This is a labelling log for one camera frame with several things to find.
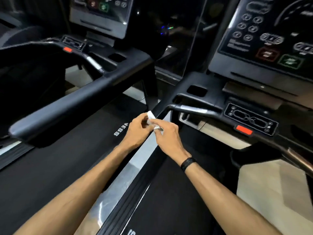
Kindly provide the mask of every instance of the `green button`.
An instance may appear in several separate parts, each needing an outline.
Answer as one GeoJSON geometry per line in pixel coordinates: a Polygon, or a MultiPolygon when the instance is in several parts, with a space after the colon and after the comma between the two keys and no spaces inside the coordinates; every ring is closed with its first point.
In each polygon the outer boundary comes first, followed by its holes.
{"type": "Polygon", "coordinates": [[[283,65],[288,68],[299,69],[303,63],[304,59],[298,58],[292,55],[281,56],[278,64],[283,65]]]}
{"type": "Polygon", "coordinates": [[[105,2],[100,2],[99,9],[100,9],[100,11],[108,12],[109,11],[109,5],[105,2]]]}

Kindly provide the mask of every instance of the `black bracelet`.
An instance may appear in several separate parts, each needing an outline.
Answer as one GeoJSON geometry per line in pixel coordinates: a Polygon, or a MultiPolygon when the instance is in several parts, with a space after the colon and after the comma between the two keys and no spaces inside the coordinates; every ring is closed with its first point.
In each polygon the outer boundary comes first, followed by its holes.
{"type": "Polygon", "coordinates": [[[187,167],[194,163],[194,162],[197,162],[194,158],[187,158],[183,163],[182,165],[180,166],[180,168],[182,169],[183,172],[185,172],[185,170],[187,169],[187,167]]]}

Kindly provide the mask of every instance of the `gym floor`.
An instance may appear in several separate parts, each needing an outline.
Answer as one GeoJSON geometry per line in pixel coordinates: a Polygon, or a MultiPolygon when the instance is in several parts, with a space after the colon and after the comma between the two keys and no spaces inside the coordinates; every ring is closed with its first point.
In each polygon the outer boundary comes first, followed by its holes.
{"type": "MultiPolygon", "coordinates": [[[[86,71],[79,70],[77,66],[67,69],[66,80],[73,85],[67,90],[67,94],[92,81],[86,71]]],[[[134,87],[130,87],[124,94],[145,104],[143,92],[134,87]]],[[[249,146],[248,143],[205,122],[198,125],[198,130],[235,149],[249,146]]],[[[17,144],[15,142],[0,149],[0,156],[17,144]]],[[[100,195],[75,235],[96,235],[156,147],[155,135],[151,134],[112,185],[100,195]]],[[[306,176],[302,170],[291,164],[277,160],[243,166],[239,173],[237,195],[284,235],[312,234],[313,207],[306,176]]]]}

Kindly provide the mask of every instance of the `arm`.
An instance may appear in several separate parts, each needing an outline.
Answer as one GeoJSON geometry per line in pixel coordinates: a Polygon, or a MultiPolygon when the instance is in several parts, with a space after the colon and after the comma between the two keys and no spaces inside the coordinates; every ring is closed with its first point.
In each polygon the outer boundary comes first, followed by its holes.
{"type": "Polygon", "coordinates": [[[123,159],[153,130],[153,125],[142,124],[145,120],[146,113],[135,118],[123,141],[106,158],[34,214],[14,235],[74,234],[123,159]]]}
{"type": "MultiPolygon", "coordinates": [[[[191,155],[183,148],[178,126],[158,119],[150,121],[164,129],[163,135],[155,130],[157,143],[162,151],[181,166],[191,155]]],[[[281,235],[262,215],[197,163],[188,166],[185,173],[227,235],[281,235]]]]}

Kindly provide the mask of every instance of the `console display panel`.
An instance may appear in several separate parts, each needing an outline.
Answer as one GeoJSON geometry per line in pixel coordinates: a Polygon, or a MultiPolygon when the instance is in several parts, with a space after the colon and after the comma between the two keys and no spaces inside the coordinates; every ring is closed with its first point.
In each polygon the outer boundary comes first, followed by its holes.
{"type": "Polygon", "coordinates": [[[124,38],[132,0],[72,0],[70,20],[124,38]]]}
{"type": "Polygon", "coordinates": [[[218,52],[313,81],[313,0],[241,0],[218,52]]]}

